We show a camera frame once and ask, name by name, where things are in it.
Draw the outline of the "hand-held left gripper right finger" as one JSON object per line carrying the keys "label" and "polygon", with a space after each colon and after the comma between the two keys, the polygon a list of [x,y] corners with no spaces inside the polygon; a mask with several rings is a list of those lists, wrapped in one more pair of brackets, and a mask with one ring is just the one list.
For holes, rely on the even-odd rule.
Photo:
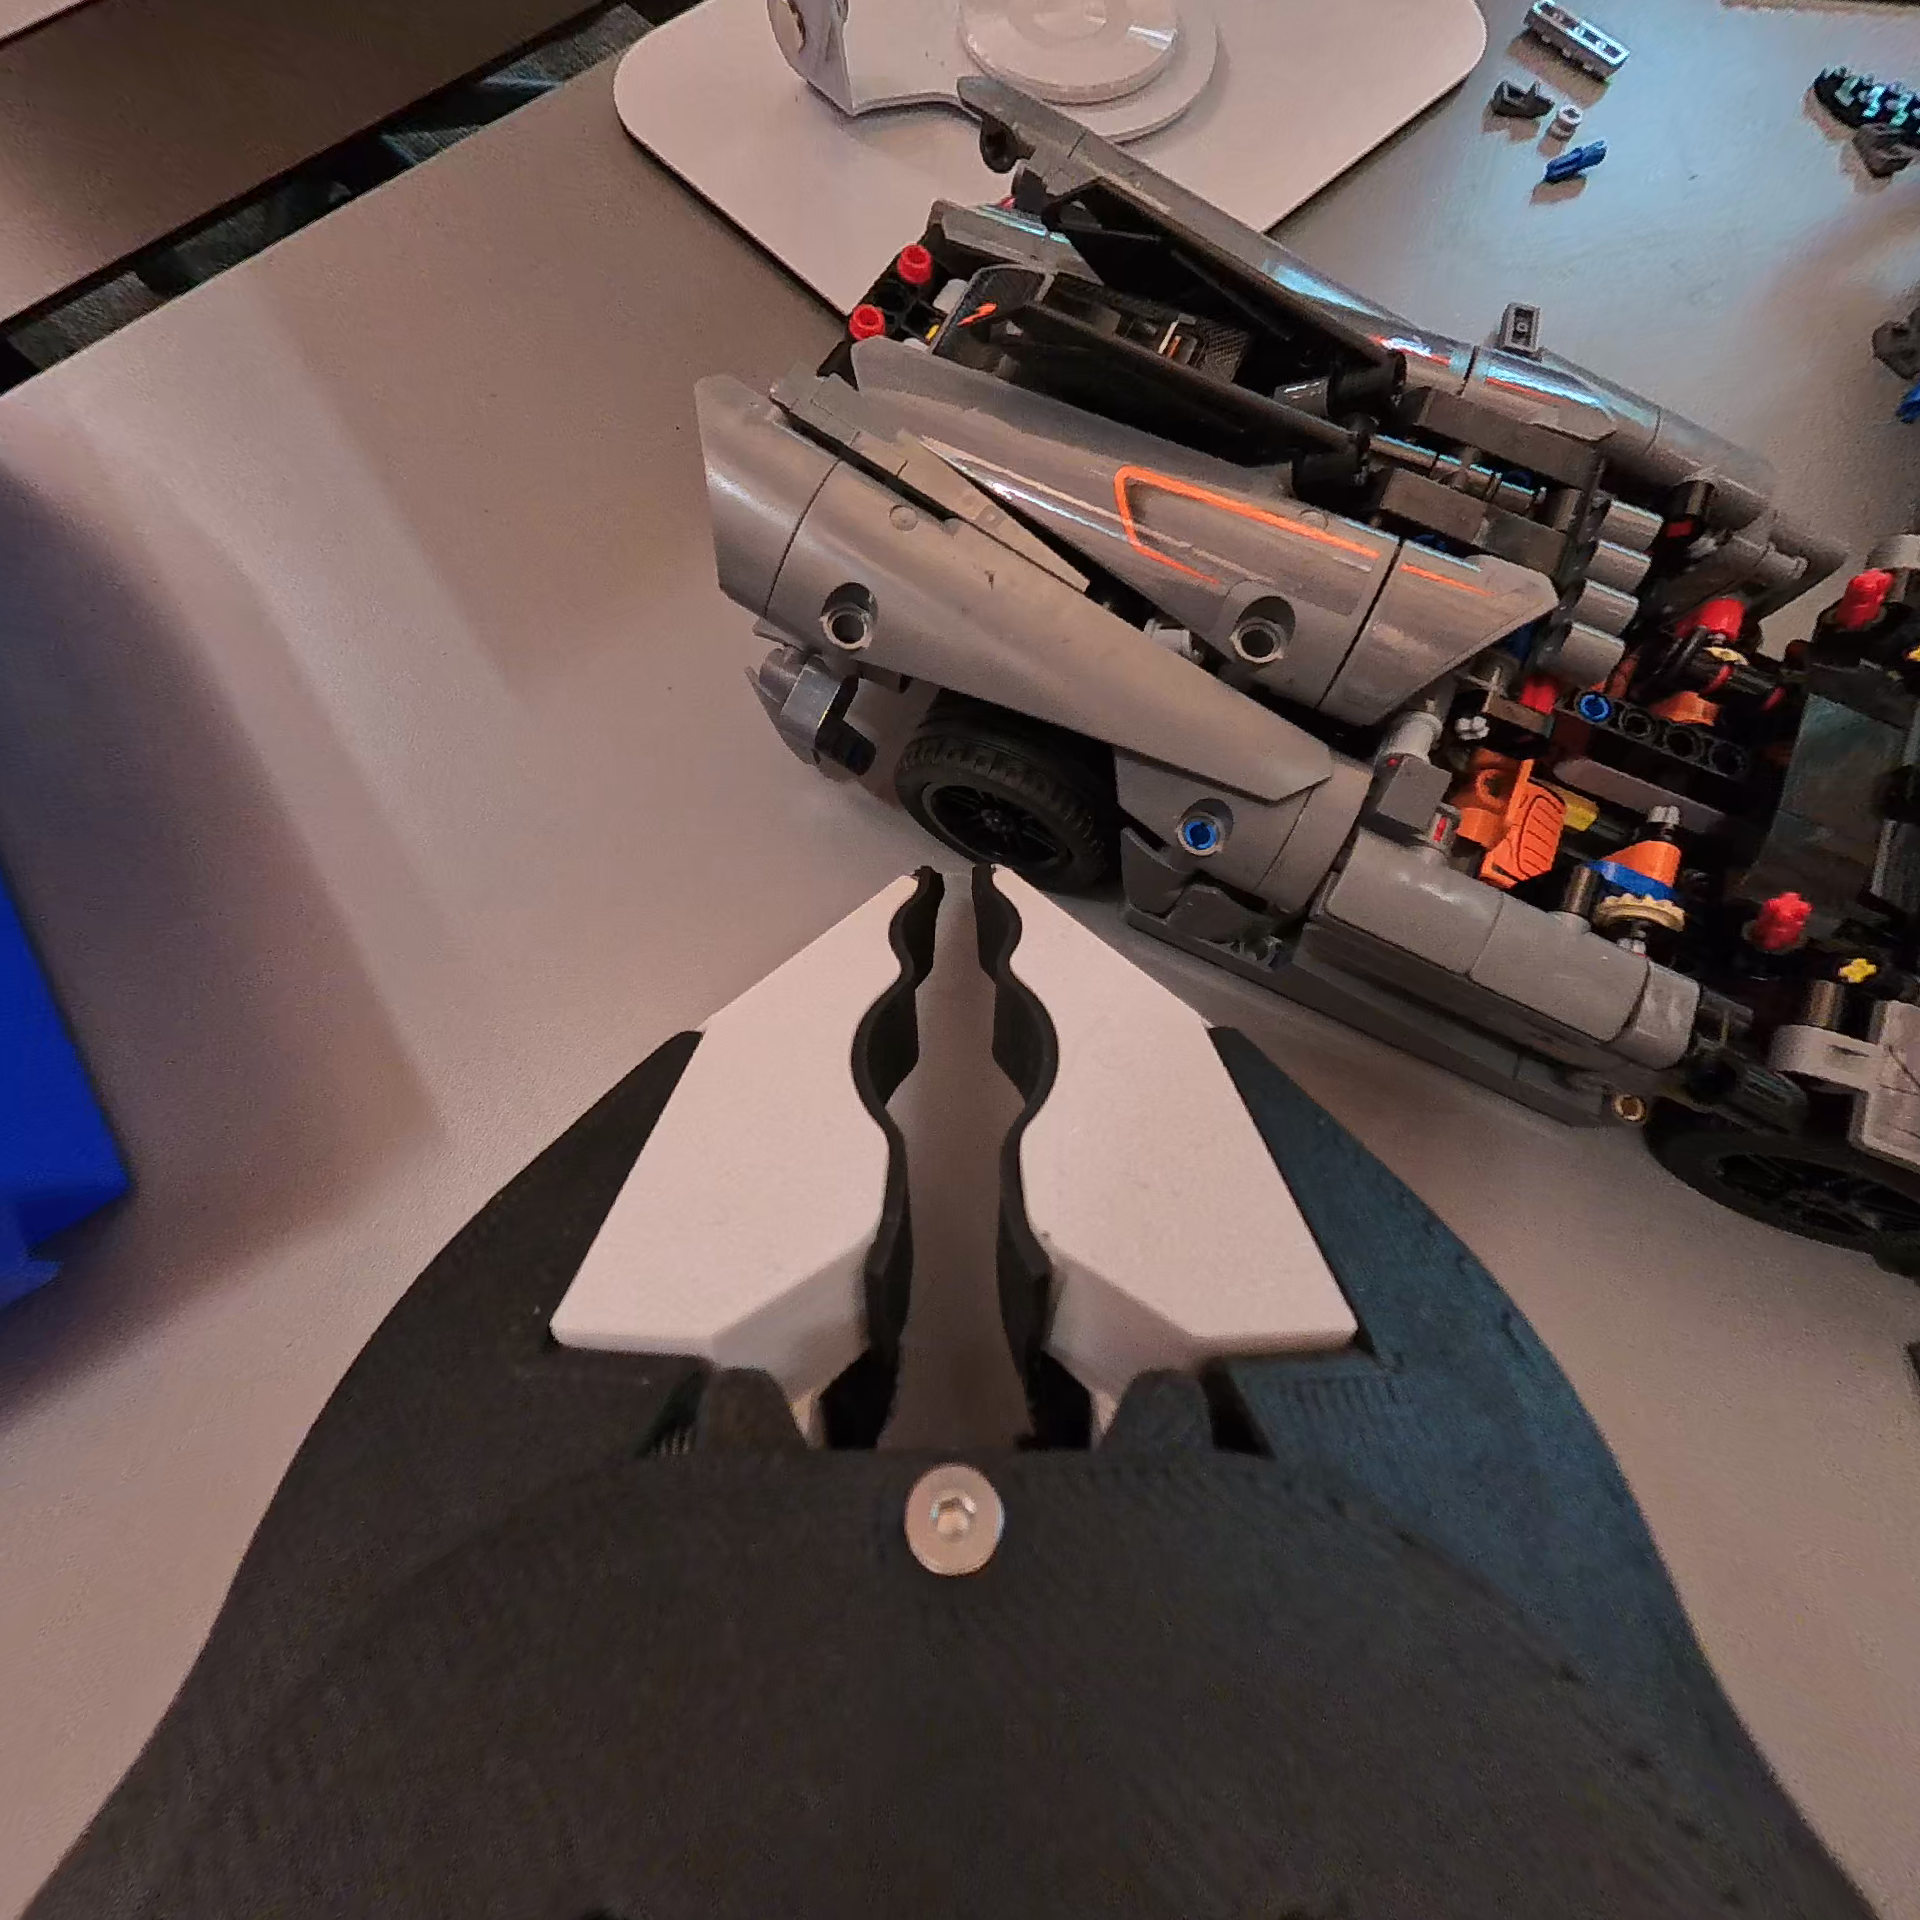
{"label": "hand-held left gripper right finger", "polygon": [[973,867],[999,1149],[996,1284],[1031,1422],[1105,1422],[1137,1377],[1341,1356],[1357,1320],[1222,1033],[1012,867]]}

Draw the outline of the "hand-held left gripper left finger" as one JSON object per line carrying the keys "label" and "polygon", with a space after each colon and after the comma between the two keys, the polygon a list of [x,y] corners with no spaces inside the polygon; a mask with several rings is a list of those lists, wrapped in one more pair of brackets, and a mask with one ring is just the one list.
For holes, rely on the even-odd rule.
{"label": "hand-held left gripper left finger", "polygon": [[902,874],[699,1024],[550,1320],[560,1348],[763,1371],[818,1440],[880,1435],[914,1269],[888,1102],[940,905],[937,867]]}

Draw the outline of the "grey toy brick car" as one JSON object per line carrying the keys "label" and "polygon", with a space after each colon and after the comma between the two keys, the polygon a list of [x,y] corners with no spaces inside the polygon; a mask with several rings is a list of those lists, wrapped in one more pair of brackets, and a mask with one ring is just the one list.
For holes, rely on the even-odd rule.
{"label": "grey toy brick car", "polygon": [[996,77],[847,343],[694,387],[784,745],[1131,925],[1668,1174],[1918,1272],[1918,539],[1468,347]]}

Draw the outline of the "blue plastic storage bin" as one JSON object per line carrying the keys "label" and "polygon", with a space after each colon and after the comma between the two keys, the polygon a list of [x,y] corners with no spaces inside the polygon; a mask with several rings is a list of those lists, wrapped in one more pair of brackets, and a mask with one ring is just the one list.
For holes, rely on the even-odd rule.
{"label": "blue plastic storage bin", "polygon": [[3,889],[3,1309],[58,1272],[63,1234],[126,1193],[92,1074]]}

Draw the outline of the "white lamp base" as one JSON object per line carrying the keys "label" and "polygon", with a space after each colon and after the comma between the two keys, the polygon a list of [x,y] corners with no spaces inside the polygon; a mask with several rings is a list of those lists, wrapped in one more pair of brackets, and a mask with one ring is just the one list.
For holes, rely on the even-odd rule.
{"label": "white lamp base", "polygon": [[1008,191],[1002,83],[1271,228],[1467,83],[1477,4],[699,4],[614,74],[625,132],[837,313],[937,198]]}

